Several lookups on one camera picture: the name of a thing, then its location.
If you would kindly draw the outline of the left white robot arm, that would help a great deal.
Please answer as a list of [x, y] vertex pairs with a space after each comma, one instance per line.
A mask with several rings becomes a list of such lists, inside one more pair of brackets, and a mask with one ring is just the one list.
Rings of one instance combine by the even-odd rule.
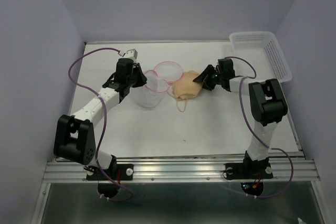
[[146, 84], [147, 78], [134, 56], [120, 58], [115, 73], [103, 84], [98, 95], [72, 115], [62, 115], [57, 122], [54, 154], [57, 157], [86, 165], [99, 167], [106, 179], [117, 172], [115, 157], [98, 150], [95, 126], [107, 120], [107, 113], [130, 93], [131, 88]]

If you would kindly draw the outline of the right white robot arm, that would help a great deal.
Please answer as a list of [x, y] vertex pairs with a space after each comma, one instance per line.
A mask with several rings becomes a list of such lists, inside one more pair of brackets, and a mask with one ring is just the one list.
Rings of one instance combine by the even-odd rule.
[[[252, 70], [252, 76], [238, 76], [233, 59], [241, 60]], [[288, 105], [277, 79], [257, 80], [255, 68], [245, 59], [226, 57], [216, 66], [208, 65], [193, 82], [212, 91], [217, 85], [228, 92], [237, 92], [244, 121], [252, 134], [246, 151], [249, 160], [242, 163], [244, 175], [253, 177], [260, 172], [258, 162], [268, 158], [273, 133], [288, 113]]]

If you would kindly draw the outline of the white mesh laundry bag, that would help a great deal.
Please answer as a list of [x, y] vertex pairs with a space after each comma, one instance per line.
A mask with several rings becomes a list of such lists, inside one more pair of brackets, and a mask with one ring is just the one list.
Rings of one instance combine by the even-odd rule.
[[144, 73], [147, 83], [132, 89], [131, 98], [139, 106], [152, 109], [162, 101], [170, 86], [181, 79], [183, 72], [183, 68], [177, 62], [160, 62], [154, 69]]

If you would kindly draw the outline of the beige bra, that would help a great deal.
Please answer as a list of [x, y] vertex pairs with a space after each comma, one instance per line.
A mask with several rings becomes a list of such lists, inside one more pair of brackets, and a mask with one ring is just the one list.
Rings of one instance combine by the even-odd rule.
[[194, 79], [199, 75], [198, 72], [193, 70], [186, 71], [182, 74], [180, 80], [170, 86], [167, 93], [175, 99], [176, 107], [180, 112], [184, 112], [188, 101], [196, 98], [200, 93], [203, 83], [194, 82]]

